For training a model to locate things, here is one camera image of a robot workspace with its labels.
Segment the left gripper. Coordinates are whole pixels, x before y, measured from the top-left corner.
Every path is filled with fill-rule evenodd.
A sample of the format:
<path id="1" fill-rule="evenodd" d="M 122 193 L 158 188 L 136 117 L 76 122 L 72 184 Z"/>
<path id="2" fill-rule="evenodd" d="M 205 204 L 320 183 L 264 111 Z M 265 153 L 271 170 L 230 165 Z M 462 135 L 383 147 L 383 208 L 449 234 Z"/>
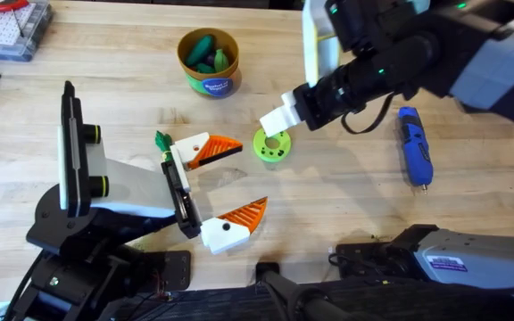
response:
<path id="1" fill-rule="evenodd" d="M 241 142 L 207 132 L 174 145 L 186 171 L 243 150 Z M 102 144 L 76 152 L 59 144 L 58 161 L 59 182 L 39 200 L 26 239 L 64 258 L 98 256 L 171 225 L 189 239 L 200 235 L 219 254 L 249 240 L 268 203 L 263 197 L 201 223 L 175 161 L 159 172 L 142 169 L 106 158 Z"/>

